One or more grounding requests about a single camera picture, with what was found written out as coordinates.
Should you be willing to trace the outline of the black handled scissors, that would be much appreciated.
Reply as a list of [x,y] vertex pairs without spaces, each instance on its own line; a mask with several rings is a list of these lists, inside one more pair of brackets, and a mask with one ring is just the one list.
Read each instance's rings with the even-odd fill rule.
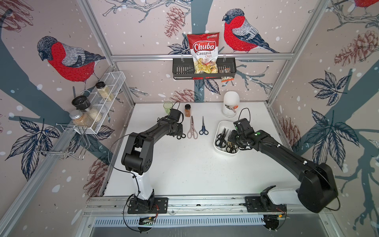
[[178,140],[180,140],[180,139],[184,139],[184,138],[186,138],[186,135],[183,133],[183,134],[181,134],[181,135],[177,135],[176,138],[177,138]]

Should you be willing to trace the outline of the yellow handled scissors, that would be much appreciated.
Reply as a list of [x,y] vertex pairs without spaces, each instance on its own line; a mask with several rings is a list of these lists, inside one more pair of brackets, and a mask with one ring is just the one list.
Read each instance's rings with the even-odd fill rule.
[[238,146],[230,141],[227,142],[226,152],[230,154],[235,154],[238,151]]

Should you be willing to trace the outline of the pink kitchen scissors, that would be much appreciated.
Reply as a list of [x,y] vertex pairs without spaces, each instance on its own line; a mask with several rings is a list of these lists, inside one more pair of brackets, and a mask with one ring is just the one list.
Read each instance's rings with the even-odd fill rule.
[[193,116],[190,117],[190,126],[189,126],[189,131],[187,133],[187,138],[188,139],[197,139],[198,138],[198,133],[197,131],[195,130],[195,127],[194,127],[194,120],[193,120]]

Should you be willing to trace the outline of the blue handled scissors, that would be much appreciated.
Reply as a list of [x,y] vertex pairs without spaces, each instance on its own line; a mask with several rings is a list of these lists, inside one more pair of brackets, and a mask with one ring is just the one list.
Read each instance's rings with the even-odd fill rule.
[[199,135],[208,135],[209,132],[206,130],[205,123],[204,123],[204,117],[202,117],[202,127],[199,131]]

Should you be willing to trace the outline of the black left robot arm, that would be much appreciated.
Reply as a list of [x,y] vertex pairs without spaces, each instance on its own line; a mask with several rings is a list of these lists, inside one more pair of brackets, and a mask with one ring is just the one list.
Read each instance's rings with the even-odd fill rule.
[[137,192],[133,203],[140,209],[151,210],[154,206],[155,195],[148,174],[153,162],[154,145],[166,135],[181,136],[182,122],[180,117],[165,116],[150,129],[128,136],[121,164],[136,180]]

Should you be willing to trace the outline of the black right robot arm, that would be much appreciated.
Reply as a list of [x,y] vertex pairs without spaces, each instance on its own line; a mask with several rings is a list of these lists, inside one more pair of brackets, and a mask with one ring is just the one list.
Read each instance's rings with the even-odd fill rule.
[[317,165],[282,146],[263,130],[242,132],[232,130],[230,141],[242,150],[261,152],[292,173],[300,182],[296,190],[300,203],[309,211],[319,213],[333,200],[338,191],[333,171],[327,164]]

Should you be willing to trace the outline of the white plastic storage box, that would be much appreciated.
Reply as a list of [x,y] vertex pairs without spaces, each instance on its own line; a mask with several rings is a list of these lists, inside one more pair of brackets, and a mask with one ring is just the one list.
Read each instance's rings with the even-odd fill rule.
[[222,155],[235,156],[236,154],[239,153],[239,149],[238,149],[237,153],[230,154],[230,153],[226,152],[226,148],[221,149],[221,148],[215,146],[215,141],[217,139],[217,136],[218,136],[218,134],[222,133],[222,131],[223,131],[224,128],[226,128],[226,130],[227,130],[226,142],[228,142],[228,137],[231,134],[231,131],[234,130],[235,127],[234,127],[234,124],[231,121],[228,121],[228,120],[222,120],[221,122],[219,122],[218,127],[216,129],[215,139],[214,139],[214,150],[217,153],[222,154]]

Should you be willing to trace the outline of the brown spice bottle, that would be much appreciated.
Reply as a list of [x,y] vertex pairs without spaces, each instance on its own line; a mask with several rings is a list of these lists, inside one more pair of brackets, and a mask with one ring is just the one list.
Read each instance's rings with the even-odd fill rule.
[[188,118],[191,117],[191,105],[190,104],[185,105],[185,117],[188,117]]

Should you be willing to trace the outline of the green plastic cup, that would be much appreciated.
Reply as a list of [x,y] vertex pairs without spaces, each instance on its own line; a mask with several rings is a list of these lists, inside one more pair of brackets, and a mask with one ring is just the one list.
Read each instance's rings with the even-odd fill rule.
[[172,107],[173,107],[173,103],[172,102],[165,102],[163,104],[164,111],[166,112],[167,115],[170,113]]

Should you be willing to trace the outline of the white round container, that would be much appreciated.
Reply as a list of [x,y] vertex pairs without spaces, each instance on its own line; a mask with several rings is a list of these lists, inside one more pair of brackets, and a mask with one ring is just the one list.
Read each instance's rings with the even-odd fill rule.
[[240,97],[235,91],[228,91],[224,95],[222,113],[228,118],[236,115],[237,108],[239,107]]

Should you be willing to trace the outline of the spice jar black lid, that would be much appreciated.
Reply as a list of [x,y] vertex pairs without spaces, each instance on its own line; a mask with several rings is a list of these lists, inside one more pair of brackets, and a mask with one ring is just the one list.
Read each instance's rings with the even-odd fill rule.
[[98,82],[95,86],[99,94],[105,101],[109,101],[109,102],[113,101],[114,95],[111,89],[104,82]]

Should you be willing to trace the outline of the red Chuba chips bag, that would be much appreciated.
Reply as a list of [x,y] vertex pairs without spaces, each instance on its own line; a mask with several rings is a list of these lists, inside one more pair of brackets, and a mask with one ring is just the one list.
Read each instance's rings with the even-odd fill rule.
[[219,33],[187,35],[190,53],[192,55],[195,74],[218,73]]

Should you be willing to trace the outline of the black grinder jar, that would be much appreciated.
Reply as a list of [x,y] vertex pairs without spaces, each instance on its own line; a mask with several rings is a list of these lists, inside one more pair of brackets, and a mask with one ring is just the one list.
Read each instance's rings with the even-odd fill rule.
[[83,113],[87,113],[92,120],[95,122],[99,122],[102,119],[102,114],[100,111],[92,106],[89,99],[84,96],[80,95],[75,97],[72,100],[72,105],[75,106],[78,110],[82,111]]

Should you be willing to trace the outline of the spice jar silver lid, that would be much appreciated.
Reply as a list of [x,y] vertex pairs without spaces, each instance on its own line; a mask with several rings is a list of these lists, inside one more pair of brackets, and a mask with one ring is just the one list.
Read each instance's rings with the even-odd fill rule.
[[69,113],[69,117],[72,119],[73,124],[82,127],[91,127],[94,123],[93,119],[83,113],[80,110],[73,110]]

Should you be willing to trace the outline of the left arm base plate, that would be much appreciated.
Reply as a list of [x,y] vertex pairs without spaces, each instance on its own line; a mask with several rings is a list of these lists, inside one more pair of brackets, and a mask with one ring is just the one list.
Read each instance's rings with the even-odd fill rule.
[[132,199],[127,205],[128,214],[150,214],[150,213],[167,213],[168,198],[153,198],[142,200],[140,198]]

